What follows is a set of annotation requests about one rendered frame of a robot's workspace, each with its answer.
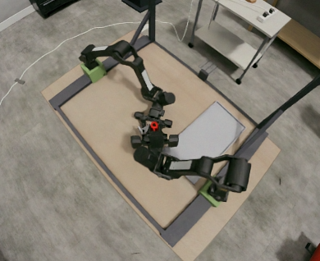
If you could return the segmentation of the white metal bracket with holes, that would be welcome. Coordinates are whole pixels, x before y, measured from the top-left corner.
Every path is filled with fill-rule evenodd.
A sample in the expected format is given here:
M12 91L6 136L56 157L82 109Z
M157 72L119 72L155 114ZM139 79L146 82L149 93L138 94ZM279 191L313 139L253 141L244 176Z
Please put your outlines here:
M151 124L149 124L149 125L151 125ZM147 132L148 128L149 128L149 125L144 127L144 128L142 128L142 129L140 129L140 127L138 126L140 134L141 134L141 132L142 132L142 134L145 134ZM144 130L144 132L143 132L143 130Z

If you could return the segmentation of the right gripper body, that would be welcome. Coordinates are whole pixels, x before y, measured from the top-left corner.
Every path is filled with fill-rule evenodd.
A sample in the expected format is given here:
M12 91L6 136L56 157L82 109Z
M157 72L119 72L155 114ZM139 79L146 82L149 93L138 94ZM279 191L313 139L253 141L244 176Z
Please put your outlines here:
M157 104L153 104L153 106L155 107L155 109L163 109L163 107L157 105ZM151 117L151 118L150 118ZM145 119L146 120L149 120L149 121L154 121L154 122L157 122L157 123L160 123L160 124L163 124L163 125L166 125L165 127L168 127L168 128L171 128L172 126L172 121L171 120L168 120L168 119L165 119L164 120L160 120L159 118L157 117L154 117L154 116L145 116L143 112L135 112L135 119ZM155 118L155 119L154 119ZM152 120L153 119L153 120Z

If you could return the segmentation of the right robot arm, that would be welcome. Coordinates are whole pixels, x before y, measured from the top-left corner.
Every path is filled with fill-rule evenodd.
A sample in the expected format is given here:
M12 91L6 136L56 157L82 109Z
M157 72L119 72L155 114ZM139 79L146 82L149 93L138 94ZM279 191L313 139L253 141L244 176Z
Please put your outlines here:
M132 52L135 58L133 62L123 59L129 51ZM89 71L96 67L95 63L98 66L98 63L95 61L97 57L111 57L112 55L114 60L117 60L120 64L129 66L134 70L141 85L141 94L145 100L153 102L153 104L157 104L161 107L173 104L176 101L176 96L172 92L164 91L162 94L163 89L151 83L149 75L144 66L143 58L138 55L135 47L125 40L120 40L113 45L101 47L95 47L94 44L89 44L80 54L81 57L78 58L87 65L86 66L84 64ZM150 116L160 119L164 116L165 110L162 110L161 112L158 111L161 111L161 108L157 110L154 106L152 106L149 114Z

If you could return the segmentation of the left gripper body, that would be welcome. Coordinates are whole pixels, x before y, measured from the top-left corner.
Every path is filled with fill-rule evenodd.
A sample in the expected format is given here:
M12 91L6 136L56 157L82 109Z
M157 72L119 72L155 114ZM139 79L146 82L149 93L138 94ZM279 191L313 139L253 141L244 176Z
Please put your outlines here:
M169 140L170 140L170 142L169 142ZM169 140L167 139L167 135L163 136L163 142L164 142L164 144L168 144L168 148L177 147L178 143L179 143L179 135L169 135ZM131 142L131 146L133 149L137 149L138 147L140 147L142 145L148 146L148 145L144 144L144 137L141 140L141 137L138 135L132 135L130 137L130 142ZM149 146L148 146L148 149L149 149ZM154 154L160 154L160 152L162 152L162 151L159 151L159 149L153 149L153 151L151 151L151 152L153 152Z

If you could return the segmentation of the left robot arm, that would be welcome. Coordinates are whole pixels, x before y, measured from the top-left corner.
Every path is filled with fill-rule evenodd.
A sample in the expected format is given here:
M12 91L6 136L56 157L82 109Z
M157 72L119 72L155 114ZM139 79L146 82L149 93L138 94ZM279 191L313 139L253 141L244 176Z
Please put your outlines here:
M133 158L136 162L157 175L158 178L161 177L168 181L179 179L181 176L201 176L207 178L212 182L211 185L213 185L213 187L211 185L208 187L207 193L217 202L226 202L229 191L240 194L241 191L245 192L247 190L252 164L248 163L246 158L224 154L215 158L201 156L201 158L180 160L163 152L154 154L151 152L153 149L162 151L164 146L161 130L151 130L149 134L144 136L144 144L147 144L150 150L144 146L140 146L135 150ZM165 163L163 163L165 157L167 158ZM224 176L212 177L213 164L226 160L229 161L226 174Z

